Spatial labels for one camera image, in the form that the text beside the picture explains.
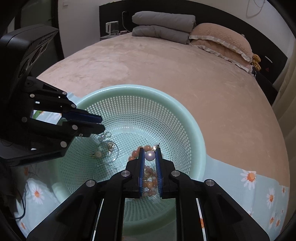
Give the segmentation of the small silver chain clasp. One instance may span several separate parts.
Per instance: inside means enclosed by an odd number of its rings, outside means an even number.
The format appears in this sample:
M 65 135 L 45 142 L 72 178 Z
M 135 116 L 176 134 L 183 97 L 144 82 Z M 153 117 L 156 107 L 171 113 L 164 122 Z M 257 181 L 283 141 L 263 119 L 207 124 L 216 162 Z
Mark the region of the small silver chain clasp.
M 100 133 L 100 134 L 98 134 L 98 141 L 99 142 L 103 142 L 105 140 L 110 139 L 111 136 L 112 136 L 111 132 L 108 132 L 108 131 L 107 132 Z

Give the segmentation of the pearl earring silver hoop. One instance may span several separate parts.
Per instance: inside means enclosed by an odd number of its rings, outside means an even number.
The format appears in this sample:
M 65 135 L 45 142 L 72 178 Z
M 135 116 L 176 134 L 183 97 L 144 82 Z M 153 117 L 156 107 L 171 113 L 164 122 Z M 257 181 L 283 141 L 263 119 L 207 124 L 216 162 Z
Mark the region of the pearl earring silver hoop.
M 114 162 L 119 155 L 119 148 L 113 141 L 101 142 L 97 149 L 92 153 L 92 157 L 104 163 Z

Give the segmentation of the pearl gold earring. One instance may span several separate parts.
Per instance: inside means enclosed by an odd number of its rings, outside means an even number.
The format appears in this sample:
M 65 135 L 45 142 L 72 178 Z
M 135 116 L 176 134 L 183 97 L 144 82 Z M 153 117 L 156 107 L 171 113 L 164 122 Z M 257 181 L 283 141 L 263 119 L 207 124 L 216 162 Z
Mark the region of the pearl gold earring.
M 153 161 L 156 158 L 156 150 L 159 148 L 159 144 L 157 145 L 146 145 L 144 146 L 144 151 L 145 151 L 145 159 L 147 161 Z

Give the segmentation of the mint green plastic basket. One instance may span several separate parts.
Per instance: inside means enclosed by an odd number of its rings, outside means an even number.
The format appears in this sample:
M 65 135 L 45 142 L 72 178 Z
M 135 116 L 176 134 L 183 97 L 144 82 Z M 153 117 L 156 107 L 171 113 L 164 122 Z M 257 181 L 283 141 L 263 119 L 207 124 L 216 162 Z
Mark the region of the mint green plastic basket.
M 51 185 L 64 201 L 87 180 L 104 181 L 125 169 L 140 146 L 159 144 L 164 159 L 192 179 L 201 181 L 206 148 L 201 130 L 190 112 L 173 97 L 140 85 L 117 85 L 88 94 L 76 103 L 79 109 L 100 115 L 105 131 L 119 148 L 118 158 L 104 163 L 92 157 L 101 143 L 98 135 L 76 137 L 62 158 L 49 163 Z

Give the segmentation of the daisy print blue cloth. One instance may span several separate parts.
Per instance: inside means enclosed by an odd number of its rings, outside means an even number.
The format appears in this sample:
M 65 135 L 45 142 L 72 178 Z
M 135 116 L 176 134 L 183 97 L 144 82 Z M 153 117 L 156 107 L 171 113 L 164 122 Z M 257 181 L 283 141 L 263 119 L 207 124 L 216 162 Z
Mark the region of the daisy print blue cloth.
M 46 161 L 16 169 L 23 191 L 16 202 L 15 217 L 24 235 L 28 235 L 59 204 L 51 185 L 49 163 Z M 215 180 L 274 240 L 283 226 L 287 212 L 288 188 L 254 170 L 244 170 L 206 155 L 204 177 Z

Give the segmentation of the white bedside device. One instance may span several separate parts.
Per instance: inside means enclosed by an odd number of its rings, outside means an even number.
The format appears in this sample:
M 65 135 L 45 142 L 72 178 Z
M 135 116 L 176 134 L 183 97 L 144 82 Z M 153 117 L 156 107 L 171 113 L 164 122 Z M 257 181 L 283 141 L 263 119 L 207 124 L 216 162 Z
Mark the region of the white bedside device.
M 109 36 L 118 35 L 119 34 L 119 22 L 111 21 L 105 24 L 106 33 Z

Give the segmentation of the black headboard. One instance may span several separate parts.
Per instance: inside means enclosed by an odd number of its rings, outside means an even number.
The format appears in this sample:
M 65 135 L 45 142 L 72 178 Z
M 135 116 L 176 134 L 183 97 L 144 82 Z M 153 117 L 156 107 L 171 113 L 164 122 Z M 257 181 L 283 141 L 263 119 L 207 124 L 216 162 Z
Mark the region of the black headboard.
M 119 22 L 119 30 L 131 31 L 136 25 L 132 16 L 139 11 L 157 11 L 170 14 L 194 15 L 196 23 L 213 23 L 243 34 L 252 51 L 260 59 L 261 70 L 256 73 L 256 81 L 262 88 L 269 103 L 274 103 L 278 91 L 273 83 L 287 62 L 287 56 L 267 36 L 247 22 L 225 12 L 194 1 L 114 1 L 99 7 L 100 35 L 104 35 L 105 24 Z

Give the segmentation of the lower grey folded blanket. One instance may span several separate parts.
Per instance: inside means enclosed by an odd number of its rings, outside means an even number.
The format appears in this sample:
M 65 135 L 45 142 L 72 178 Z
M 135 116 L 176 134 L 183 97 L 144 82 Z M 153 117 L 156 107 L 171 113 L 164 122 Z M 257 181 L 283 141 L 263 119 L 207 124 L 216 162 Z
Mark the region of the lower grey folded blanket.
M 161 38 L 184 45 L 189 44 L 189 33 L 154 25 L 137 26 L 133 28 L 132 36 Z

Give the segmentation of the grey folded blanket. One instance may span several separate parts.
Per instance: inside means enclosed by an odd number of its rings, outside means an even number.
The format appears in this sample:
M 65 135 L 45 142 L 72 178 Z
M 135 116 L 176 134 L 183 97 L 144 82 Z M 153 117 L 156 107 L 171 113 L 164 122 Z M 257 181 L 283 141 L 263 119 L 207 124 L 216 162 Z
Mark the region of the grey folded blanket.
M 132 22 L 137 25 L 155 25 L 190 33 L 196 26 L 196 17 L 194 15 L 139 11 L 132 16 Z
M 137 26 L 133 28 L 132 36 L 161 38 L 184 45 L 189 44 L 189 33 L 154 25 Z

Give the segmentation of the cream curtain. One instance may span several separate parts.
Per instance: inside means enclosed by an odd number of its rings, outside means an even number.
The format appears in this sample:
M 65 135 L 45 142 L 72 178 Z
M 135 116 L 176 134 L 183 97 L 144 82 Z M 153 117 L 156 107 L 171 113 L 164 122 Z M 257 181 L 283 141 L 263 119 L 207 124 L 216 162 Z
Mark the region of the cream curtain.
M 290 170 L 295 169 L 295 92 L 296 92 L 295 49 L 282 82 L 273 111 L 285 140 Z

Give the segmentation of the upper grey folded blanket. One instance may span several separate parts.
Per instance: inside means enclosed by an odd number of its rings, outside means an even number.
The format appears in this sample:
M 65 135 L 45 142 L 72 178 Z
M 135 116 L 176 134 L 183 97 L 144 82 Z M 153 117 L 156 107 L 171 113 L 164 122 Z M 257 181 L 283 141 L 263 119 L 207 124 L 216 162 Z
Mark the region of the upper grey folded blanket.
M 196 17 L 194 15 L 139 11 L 132 16 L 132 22 L 137 25 L 155 25 L 190 33 L 196 26 Z

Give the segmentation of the lower beige ruffled pillow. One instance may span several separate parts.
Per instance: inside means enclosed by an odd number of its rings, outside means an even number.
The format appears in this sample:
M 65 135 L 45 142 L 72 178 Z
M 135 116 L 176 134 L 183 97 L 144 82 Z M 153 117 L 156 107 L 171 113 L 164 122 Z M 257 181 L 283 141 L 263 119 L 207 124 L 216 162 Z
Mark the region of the lower beige ruffled pillow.
M 209 40 L 198 39 L 198 40 L 193 40 L 190 43 L 190 45 L 193 47 L 203 49 L 206 52 L 209 52 L 211 54 L 214 54 L 217 57 L 227 60 L 235 64 L 239 68 L 243 69 L 249 74 L 252 72 L 252 66 L 246 60 L 244 60 L 240 54 L 232 51 L 231 49 L 224 47 L 221 44 L 218 44 L 216 42 L 209 41 Z

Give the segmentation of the beige ruffled pillow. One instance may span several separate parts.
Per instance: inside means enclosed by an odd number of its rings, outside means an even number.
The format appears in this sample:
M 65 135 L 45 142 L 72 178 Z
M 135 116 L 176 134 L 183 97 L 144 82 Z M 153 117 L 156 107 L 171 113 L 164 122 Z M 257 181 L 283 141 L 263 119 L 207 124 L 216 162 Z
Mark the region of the beige ruffled pillow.
M 198 40 L 193 40 L 190 43 L 190 45 L 193 47 L 203 49 L 206 52 L 209 52 L 211 54 L 214 54 L 217 57 L 227 60 L 235 64 L 239 68 L 243 69 L 249 74 L 252 72 L 252 66 L 246 60 L 244 60 L 240 54 L 232 51 L 231 49 L 224 47 L 221 44 L 218 44 L 216 42 L 209 41 L 209 40 L 198 39 Z
M 213 23 L 201 23 L 189 34 L 191 40 L 209 40 L 240 54 L 247 61 L 252 61 L 253 52 L 249 42 L 241 34 Z

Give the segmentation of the brown teddy bear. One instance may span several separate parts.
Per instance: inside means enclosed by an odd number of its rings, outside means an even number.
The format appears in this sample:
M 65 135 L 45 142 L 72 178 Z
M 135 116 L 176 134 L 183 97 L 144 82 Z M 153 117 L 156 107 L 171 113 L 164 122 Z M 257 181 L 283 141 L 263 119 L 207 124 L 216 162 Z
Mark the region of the brown teddy bear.
M 259 72 L 261 70 L 260 63 L 261 59 L 257 54 L 253 54 L 251 65 L 254 67 L 255 71 Z

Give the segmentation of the upper beige ruffled pillow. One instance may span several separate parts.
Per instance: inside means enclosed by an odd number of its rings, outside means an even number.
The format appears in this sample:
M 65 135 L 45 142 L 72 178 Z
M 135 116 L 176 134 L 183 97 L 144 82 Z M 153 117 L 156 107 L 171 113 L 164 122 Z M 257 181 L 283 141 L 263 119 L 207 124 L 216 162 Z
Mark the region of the upper beige ruffled pillow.
M 189 34 L 191 40 L 209 40 L 240 54 L 247 61 L 252 61 L 253 52 L 249 42 L 241 34 L 213 23 L 201 23 Z

